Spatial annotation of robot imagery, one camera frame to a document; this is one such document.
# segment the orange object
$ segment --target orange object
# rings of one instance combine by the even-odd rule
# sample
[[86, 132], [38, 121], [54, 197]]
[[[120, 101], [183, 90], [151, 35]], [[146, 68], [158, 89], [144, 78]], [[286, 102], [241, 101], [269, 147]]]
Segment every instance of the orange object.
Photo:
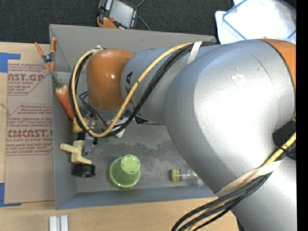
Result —
[[65, 109], [67, 116], [73, 121], [74, 120], [74, 111], [71, 105], [70, 97], [69, 97], [69, 91], [67, 85], [62, 85], [61, 87], [56, 87], [54, 90], [54, 93]]
[[56, 53], [56, 43], [57, 43], [57, 39], [55, 37], [52, 38], [51, 40], [51, 53], [48, 55], [44, 55], [42, 48], [39, 46], [38, 43], [34, 43], [34, 45], [36, 46], [40, 56], [43, 58], [44, 64], [46, 66], [46, 68], [48, 69], [48, 71], [53, 71], [55, 69], [55, 63], [53, 61], [53, 56]]
[[262, 39], [262, 41], [270, 44], [282, 56], [288, 66], [288, 71], [296, 92], [296, 45], [277, 39]]
[[102, 111], [119, 109], [123, 104], [120, 90], [124, 66], [134, 54], [123, 49], [105, 49], [93, 54], [87, 66], [90, 103]]

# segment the electronic device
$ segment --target electronic device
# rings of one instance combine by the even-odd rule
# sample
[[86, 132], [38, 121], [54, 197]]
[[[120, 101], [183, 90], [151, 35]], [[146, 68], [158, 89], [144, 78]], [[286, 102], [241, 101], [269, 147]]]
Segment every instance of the electronic device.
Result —
[[137, 7], [124, 0], [101, 0], [97, 12], [99, 27], [132, 29], [137, 24]]

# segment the small screen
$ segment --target small screen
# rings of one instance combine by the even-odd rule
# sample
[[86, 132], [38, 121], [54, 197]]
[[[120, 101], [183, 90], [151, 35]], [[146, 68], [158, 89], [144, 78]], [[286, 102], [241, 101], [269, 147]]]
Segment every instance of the small screen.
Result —
[[114, 18], [115, 21], [121, 23], [123, 26], [130, 28], [133, 12], [134, 9], [127, 4], [119, 0], [113, 0], [109, 17]]

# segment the blue tape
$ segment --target blue tape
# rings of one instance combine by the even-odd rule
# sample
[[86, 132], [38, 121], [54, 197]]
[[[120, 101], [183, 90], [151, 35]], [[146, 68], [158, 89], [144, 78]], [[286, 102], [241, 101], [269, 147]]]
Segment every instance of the blue tape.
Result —
[[8, 72], [8, 60], [20, 60], [21, 54], [0, 52], [0, 73]]
[[0, 183], [0, 207], [17, 206], [17, 205], [20, 204], [9, 204], [9, 205], [4, 204], [4, 183]]

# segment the orange carrot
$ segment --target orange carrot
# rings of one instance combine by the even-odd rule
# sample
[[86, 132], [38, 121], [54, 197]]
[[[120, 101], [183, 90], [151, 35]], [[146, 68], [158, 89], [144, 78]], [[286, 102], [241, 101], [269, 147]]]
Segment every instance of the orange carrot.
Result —
[[55, 83], [55, 90], [54, 93], [57, 97], [57, 99], [59, 100], [59, 102], [61, 103], [61, 105], [63, 106], [63, 108], [65, 109], [68, 117], [71, 120], [74, 120], [74, 111], [71, 105], [71, 101], [70, 101], [70, 97], [69, 97], [69, 91], [68, 91], [68, 86], [65, 84], [62, 84], [57, 77], [57, 74], [54, 71], [51, 71], [52, 74], [52, 79]]

